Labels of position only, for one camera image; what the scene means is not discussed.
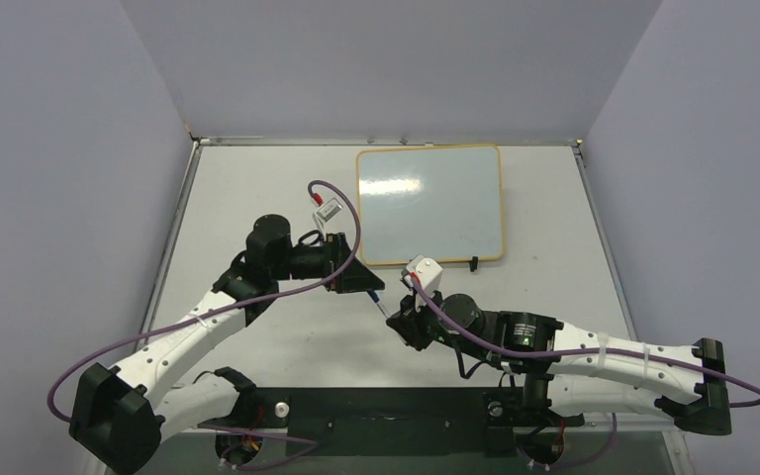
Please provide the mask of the yellow framed whiteboard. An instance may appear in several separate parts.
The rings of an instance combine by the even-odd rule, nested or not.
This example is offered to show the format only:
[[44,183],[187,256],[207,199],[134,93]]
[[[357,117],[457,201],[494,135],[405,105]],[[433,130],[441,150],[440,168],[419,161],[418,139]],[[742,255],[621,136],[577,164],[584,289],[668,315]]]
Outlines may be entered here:
[[503,257],[497,145],[368,149],[356,156],[355,166],[364,262],[404,264],[418,254],[439,262]]

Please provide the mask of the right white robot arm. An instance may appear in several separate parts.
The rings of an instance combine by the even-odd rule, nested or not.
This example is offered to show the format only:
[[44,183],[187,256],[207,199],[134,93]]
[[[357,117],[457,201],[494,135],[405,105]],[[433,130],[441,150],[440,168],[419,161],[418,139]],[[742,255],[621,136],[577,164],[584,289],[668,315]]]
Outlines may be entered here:
[[625,413],[658,417],[698,434],[732,432],[720,341],[662,346],[591,332],[528,312],[487,311],[465,294],[430,304],[404,297],[386,321],[405,345],[443,344],[495,369],[521,374],[521,414]]

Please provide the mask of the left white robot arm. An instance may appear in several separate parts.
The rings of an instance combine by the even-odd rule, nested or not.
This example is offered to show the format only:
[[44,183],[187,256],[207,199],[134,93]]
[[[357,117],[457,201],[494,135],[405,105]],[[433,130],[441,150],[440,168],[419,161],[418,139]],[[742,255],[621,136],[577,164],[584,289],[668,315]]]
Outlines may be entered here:
[[382,291],[384,281],[362,264],[343,233],[313,245],[291,239],[280,215],[257,219],[246,248],[185,319],[110,368],[88,367],[78,380],[69,435],[117,474],[134,474],[177,433],[216,418],[248,423],[253,384],[231,368],[206,381],[175,385],[229,336],[251,325],[278,298],[279,284],[308,279],[337,294]]

